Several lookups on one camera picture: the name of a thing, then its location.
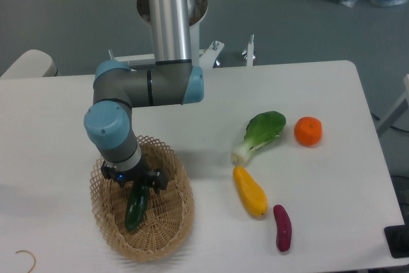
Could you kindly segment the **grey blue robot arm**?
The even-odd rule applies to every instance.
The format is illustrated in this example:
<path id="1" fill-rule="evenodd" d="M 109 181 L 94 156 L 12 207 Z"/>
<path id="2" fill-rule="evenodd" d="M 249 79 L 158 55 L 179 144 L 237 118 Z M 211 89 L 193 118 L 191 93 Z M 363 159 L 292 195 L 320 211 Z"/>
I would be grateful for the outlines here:
<path id="1" fill-rule="evenodd" d="M 93 81 L 93 105 L 84 127 L 104 162 L 104 178 L 124 186 L 142 182 L 159 192 L 168 179 L 161 170 L 148 168 L 132 128 L 136 107 L 183 105 L 202 101 L 203 71 L 199 42 L 193 26 L 207 10 L 206 0 L 148 0 L 153 68 L 132 70 L 110 59 L 101 63 Z"/>

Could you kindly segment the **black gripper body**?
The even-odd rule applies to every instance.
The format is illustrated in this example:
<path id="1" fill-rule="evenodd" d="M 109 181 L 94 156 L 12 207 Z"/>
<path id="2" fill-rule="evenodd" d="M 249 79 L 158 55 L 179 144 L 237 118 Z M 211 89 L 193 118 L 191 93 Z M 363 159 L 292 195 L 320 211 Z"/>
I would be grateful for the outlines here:
<path id="1" fill-rule="evenodd" d="M 112 167 L 110 176 L 121 188 L 124 188 L 127 182 L 133 182 L 146 177 L 148 171 L 148 165 L 144 157 L 141 157 L 139 162 L 128 170 L 120 171 L 118 166 Z"/>

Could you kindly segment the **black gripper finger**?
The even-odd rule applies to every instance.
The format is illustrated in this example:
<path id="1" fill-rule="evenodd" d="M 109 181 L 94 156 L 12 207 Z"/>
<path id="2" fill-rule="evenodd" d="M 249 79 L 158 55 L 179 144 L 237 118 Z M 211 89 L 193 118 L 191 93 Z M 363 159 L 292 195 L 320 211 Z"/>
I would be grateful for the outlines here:
<path id="1" fill-rule="evenodd" d="M 112 180 L 121 188 L 124 187 L 123 173 L 121 171 L 118 171 L 116 167 L 109 166 L 107 161 L 105 160 L 103 161 L 100 170 L 106 180 Z"/>
<path id="2" fill-rule="evenodd" d="M 152 188 L 155 194 L 159 194 L 167 189 L 168 178 L 162 169 L 145 171 L 142 178 L 145 186 Z"/>

